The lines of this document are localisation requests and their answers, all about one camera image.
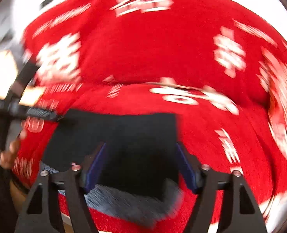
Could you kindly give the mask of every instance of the metal screw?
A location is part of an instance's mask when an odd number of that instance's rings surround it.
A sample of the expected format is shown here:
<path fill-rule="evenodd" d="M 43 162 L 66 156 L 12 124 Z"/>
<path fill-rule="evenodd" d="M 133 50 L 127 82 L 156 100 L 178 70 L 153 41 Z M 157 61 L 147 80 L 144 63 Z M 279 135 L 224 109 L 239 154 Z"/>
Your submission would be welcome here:
<path fill-rule="evenodd" d="M 72 171 L 79 171 L 81 169 L 81 166 L 80 165 L 73 165 L 71 169 L 72 169 Z"/>
<path fill-rule="evenodd" d="M 234 170 L 234 171 L 232 172 L 232 174 L 233 174 L 234 176 L 236 176 L 236 177 L 242 176 L 242 173 L 241 173 L 239 170 Z"/>
<path fill-rule="evenodd" d="M 204 164 L 204 165 L 202 165 L 202 169 L 203 169 L 204 171 L 208 171 L 208 170 L 210 170 L 210 166 L 207 165 L 207 164 Z"/>
<path fill-rule="evenodd" d="M 49 172 L 48 171 L 42 171 L 41 173 L 40 173 L 40 175 L 42 176 L 42 177 L 45 177 L 45 176 L 47 176 L 49 174 Z"/>

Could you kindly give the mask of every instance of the screw head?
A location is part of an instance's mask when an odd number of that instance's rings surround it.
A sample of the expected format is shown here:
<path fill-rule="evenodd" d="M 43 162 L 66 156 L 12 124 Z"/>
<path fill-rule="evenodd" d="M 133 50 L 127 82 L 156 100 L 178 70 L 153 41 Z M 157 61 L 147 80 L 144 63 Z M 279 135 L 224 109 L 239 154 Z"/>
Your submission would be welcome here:
<path fill-rule="evenodd" d="M 242 176 L 242 173 L 241 173 L 239 170 L 234 170 L 234 171 L 232 172 L 232 174 L 233 174 L 234 176 L 236 176 L 236 177 Z"/>
<path fill-rule="evenodd" d="M 45 176 L 47 176 L 48 174 L 49 174 L 49 172 L 46 171 L 46 170 L 40 172 L 40 175 L 41 175 L 42 177 L 45 177 Z"/>
<path fill-rule="evenodd" d="M 210 170 L 210 166 L 207 165 L 207 164 L 204 164 L 204 165 L 202 165 L 202 169 L 203 169 L 204 171 L 208 171 L 208 170 Z"/>
<path fill-rule="evenodd" d="M 71 169 L 72 169 L 72 171 L 79 171 L 81 169 L 81 166 L 80 165 L 73 165 Z"/>

